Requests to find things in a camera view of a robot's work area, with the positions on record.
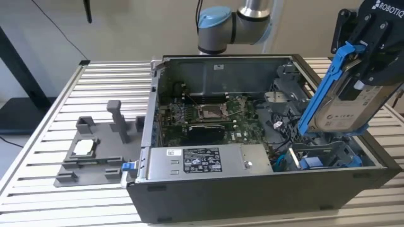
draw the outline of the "black pole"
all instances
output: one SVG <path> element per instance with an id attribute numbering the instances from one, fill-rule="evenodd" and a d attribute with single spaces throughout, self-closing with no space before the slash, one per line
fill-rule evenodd
<path id="1" fill-rule="evenodd" d="M 31 76 L 29 69 L 0 27 L 0 58 L 3 61 L 5 66 L 11 72 L 13 77 L 18 81 L 23 91 L 26 92 L 29 99 L 38 110 L 47 110 L 50 102 L 45 96 L 42 89 L 39 88 L 34 77 Z"/>

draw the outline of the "aluminum extrusion table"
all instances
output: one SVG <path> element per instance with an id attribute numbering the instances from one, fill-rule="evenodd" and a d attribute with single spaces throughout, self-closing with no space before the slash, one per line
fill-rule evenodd
<path id="1" fill-rule="evenodd" d="M 306 58 L 319 77 L 330 61 Z M 0 226 L 118 226 L 141 223 L 119 184 L 55 188 L 54 176 L 75 134 L 78 116 L 110 122 L 109 99 L 122 102 L 126 120 L 145 114 L 150 63 L 90 62 L 79 66 L 37 130 L 0 181 Z M 404 119 L 383 106 L 369 122 L 369 132 L 404 168 Z M 404 226 L 404 172 L 374 190 L 362 191 L 338 212 L 323 211 L 234 218 L 163 226 L 342 227 Z"/>

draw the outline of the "barcode label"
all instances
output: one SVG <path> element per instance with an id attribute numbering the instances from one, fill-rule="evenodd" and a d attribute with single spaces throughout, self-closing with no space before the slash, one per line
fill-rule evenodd
<path id="1" fill-rule="evenodd" d="M 181 149 L 167 149 L 166 156 L 181 156 L 182 150 Z"/>

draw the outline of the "robotiq logo text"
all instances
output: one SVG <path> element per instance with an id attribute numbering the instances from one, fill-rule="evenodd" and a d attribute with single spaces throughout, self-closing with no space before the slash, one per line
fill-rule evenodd
<path id="1" fill-rule="evenodd" d="M 375 0 L 374 6 L 371 6 L 371 9 L 375 9 L 375 8 L 383 10 L 385 12 L 394 14 L 399 18 L 402 18 L 402 16 L 404 16 L 404 10 L 395 8 L 394 6 L 383 4 L 379 0 Z"/>

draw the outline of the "blue component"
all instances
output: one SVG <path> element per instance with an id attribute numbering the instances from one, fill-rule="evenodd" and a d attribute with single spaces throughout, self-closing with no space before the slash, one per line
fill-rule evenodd
<path id="1" fill-rule="evenodd" d="M 301 169 L 310 169 L 314 167 L 322 167 L 322 163 L 318 159 L 318 157 L 305 157 L 299 160 L 299 167 Z"/>
<path id="2" fill-rule="evenodd" d="M 307 108 L 305 109 L 301 119 L 298 121 L 298 126 L 297 126 L 298 132 L 302 136 L 314 136 L 313 133 L 307 133 L 309 121 L 318 109 L 319 103 L 326 95 L 326 92 L 333 82 L 337 81 L 342 75 L 342 65 L 343 65 L 345 57 L 350 53 L 361 53 L 363 52 L 363 50 L 365 50 L 363 45 L 351 45 L 349 42 L 345 42 L 345 45 L 337 49 L 325 77 L 314 93 L 314 97 L 310 99 Z M 359 127 L 355 131 L 343 133 L 343 135 L 345 136 L 359 135 L 366 128 L 367 128 L 367 124 Z"/>
<path id="3" fill-rule="evenodd" d="M 362 162 L 357 155 L 353 156 L 350 163 L 346 165 L 346 167 L 361 167 Z"/>
<path id="4" fill-rule="evenodd" d="M 231 9 L 225 6 L 214 6 L 201 11 L 198 28 L 209 28 L 222 23 L 231 15 Z"/>
<path id="5" fill-rule="evenodd" d="M 122 171 L 133 171 L 133 170 L 135 170 L 135 168 L 134 168 L 134 162 L 125 162 L 123 164 L 121 164 L 121 170 Z"/>

